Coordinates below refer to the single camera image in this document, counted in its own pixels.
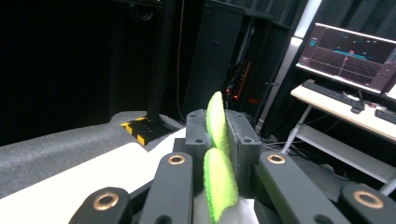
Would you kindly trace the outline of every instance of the desk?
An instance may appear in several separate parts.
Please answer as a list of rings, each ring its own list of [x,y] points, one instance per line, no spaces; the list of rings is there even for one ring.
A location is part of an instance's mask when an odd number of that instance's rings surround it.
[[[359,114],[350,111],[351,106],[343,104],[332,98],[315,91],[311,91],[303,86],[299,86],[291,92],[291,95],[308,104],[307,109],[291,131],[282,153],[287,153],[295,137],[300,138],[313,147],[316,147],[336,159],[366,173],[367,175],[384,183],[380,190],[389,195],[396,189],[396,168],[382,161],[370,157],[357,149],[350,147],[325,133],[321,133],[308,125],[304,120],[308,116],[312,107],[318,108],[339,119],[345,120],[371,133],[378,134],[396,143],[396,125],[379,119],[375,116],[375,110],[367,107]]]

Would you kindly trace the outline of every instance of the black curtain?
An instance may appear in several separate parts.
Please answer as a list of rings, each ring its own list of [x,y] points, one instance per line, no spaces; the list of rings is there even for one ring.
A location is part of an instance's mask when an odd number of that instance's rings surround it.
[[[313,24],[320,22],[367,35],[395,40],[395,21],[396,2],[393,0],[324,0],[310,29],[308,29],[307,35],[312,30]],[[300,46],[293,64],[298,60],[305,41]],[[290,130],[295,126],[297,120],[306,109],[306,104],[292,97],[290,92],[309,78],[313,78],[316,82],[332,88],[337,88],[337,85],[339,85],[327,79],[312,77],[306,72],[292,66],[286,74],[270,112],[265,119],[261,132],[263,137],[269,137],[272,134],[279,141],[284,141],[288,138]],[[363,97],[390,108],[395,106],[393,102],[388,102],[370,94],[364,94]],[[317,119],[323,115],[320,111],[314,110],[310,113],[307,121]],[[321,131],[326,131],[336,121],[336,118],[329,116],[313,123],[312,126]],[[395,165],[395,161],[392,159],[396,156],[395,145],[381,137],[367,133],[342,121],[331,128],[327,134],[353,147],[359,148],[380,160]]]

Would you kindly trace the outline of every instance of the green fingertip pad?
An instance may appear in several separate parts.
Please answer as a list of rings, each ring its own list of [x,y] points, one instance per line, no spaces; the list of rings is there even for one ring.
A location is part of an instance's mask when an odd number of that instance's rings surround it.
[[[206,110],[206,127],[214,147],[220,149],[227,156],[230,155],[227,124],[221,92],[213,94]]]
[[[211,148],[204,160],[205,191],[211,223],[218,223],[223,211],[238,201],[238,189],[230,159]]]

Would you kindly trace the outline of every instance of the green object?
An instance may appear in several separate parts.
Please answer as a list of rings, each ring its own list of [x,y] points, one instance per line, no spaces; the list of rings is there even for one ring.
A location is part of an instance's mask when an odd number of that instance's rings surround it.
[[[228,144],[227,123],[223,108],[221,92],[213,94],[206,111],[206,128],[214,147],[220,149],[227,156],[230,155]]]
[[[211,223],[217,223],[223,211],[238,201],[230,158],[217,148],[211,148],[204,160],[205,190]]]

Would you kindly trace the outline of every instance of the computer monitor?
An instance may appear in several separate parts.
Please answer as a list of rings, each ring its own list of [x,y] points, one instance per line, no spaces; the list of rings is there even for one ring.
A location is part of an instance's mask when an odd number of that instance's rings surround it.
[[[396,41],[316,23],[296,66],[361,90],[381,93],[394,81]],[[392,95],[396,88],[388,91]]]

